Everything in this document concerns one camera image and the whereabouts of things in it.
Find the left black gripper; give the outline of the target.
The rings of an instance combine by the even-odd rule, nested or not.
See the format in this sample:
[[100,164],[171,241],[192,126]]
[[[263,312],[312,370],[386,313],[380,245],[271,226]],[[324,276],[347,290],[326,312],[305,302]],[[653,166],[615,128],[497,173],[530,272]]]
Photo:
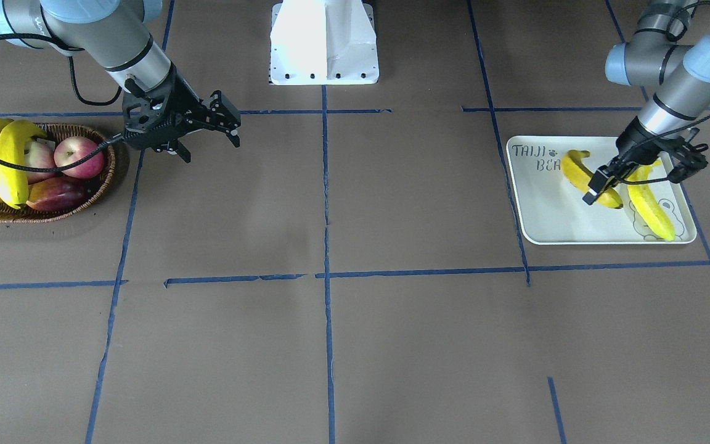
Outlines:
[[[639,118],[634,118],[629,126],[617,138],[616,147],[619,154],[610,162],[600,166],[592,175],[588,188],[583,196],[583,202],[592,205],[608,189],[618,183],[640,184],[668,181],[679,184],[707,168],[708,161],[704,151],[707,144],[691,143],[699,129],[693,128],[688,137],[673,135],[673,138],[661,137],[648,132],[640,124]],[[664,152],[675,161],[673,169],[663,179],[631,179],[629,175],[642,166],[650,166]]]

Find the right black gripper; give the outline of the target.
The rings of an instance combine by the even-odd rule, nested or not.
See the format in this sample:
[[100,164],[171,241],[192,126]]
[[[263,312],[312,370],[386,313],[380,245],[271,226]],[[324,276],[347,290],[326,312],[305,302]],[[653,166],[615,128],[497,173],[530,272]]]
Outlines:
[[175,65],[170,65],[167,77],[143,96],[127,93],[122,112],[124,143],[136,150],[167,151],[190,163],[191,154],[179,139],[203,129],[200,123],[205,122],[240,148],[240,110],[221,90],[214,90],[202,101]]

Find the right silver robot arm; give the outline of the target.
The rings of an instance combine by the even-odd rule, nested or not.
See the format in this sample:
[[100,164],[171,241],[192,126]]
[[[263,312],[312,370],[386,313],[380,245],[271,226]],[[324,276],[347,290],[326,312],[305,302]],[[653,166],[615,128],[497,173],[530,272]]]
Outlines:
[[180,138],[222,132],[235,147],[240,112],[220,91],[201,99],[150,34],[161,1],[0,1],[0,35],[20,47],[90,54],[123,92],[122,141],[133,149],[190,152]]

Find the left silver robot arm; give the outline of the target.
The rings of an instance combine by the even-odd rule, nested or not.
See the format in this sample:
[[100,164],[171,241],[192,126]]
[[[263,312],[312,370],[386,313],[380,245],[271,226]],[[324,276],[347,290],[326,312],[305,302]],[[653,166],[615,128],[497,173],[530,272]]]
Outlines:
[[699,5],[649,2],[632,39],[610,50],[604,67],[609,81],[655,91],[615,141],[615,157],[589,180],[586,204],[594,204],[619,183],[630,183],[634,171],[654,163],[662,152],[676,160],[667,174],[671,183],[681,183],[707,166],[706,146],[694,146],[692,138],[710,106],[710,34],[692,46],[679,43]]

